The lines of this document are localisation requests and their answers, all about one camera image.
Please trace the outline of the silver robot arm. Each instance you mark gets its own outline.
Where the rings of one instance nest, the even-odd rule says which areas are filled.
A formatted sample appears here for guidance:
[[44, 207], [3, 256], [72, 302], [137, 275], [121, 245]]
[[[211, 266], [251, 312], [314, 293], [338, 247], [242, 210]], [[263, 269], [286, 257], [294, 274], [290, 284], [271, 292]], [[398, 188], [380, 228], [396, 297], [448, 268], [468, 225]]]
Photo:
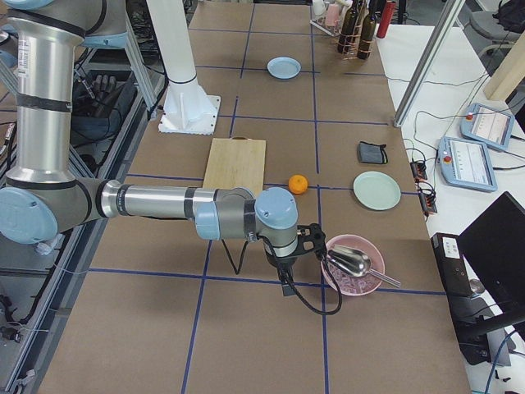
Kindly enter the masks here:
[[69, 170], [75, 49], [122, 48], [123, 1], [10, 1], [18, 34], [17, 159], [1, 191], [1, 232], [33, 244], [96, 219], [187, 219], [206, 240], [263, 241], [283, 292], [296, 292], [292, 265], [304, 232], [292, 194], [271, 188], [133, 186], [74, 176]]

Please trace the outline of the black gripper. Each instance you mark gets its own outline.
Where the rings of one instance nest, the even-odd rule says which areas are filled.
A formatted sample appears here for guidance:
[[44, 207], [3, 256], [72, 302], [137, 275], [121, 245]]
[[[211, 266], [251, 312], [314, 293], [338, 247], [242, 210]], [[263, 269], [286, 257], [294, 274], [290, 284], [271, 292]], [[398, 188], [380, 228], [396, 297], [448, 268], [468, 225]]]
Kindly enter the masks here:
[[265, 253], [268, 263], [277, 270], [278, 277], [281, 280], [283, 296], [295, 296], [296, 291], [292, 281], [294, 279], [293, 265], [301, 257], [301, 254], [294, 252], [291, 255], [279, 257], [272, 254], [269, 249], [265, 249]]

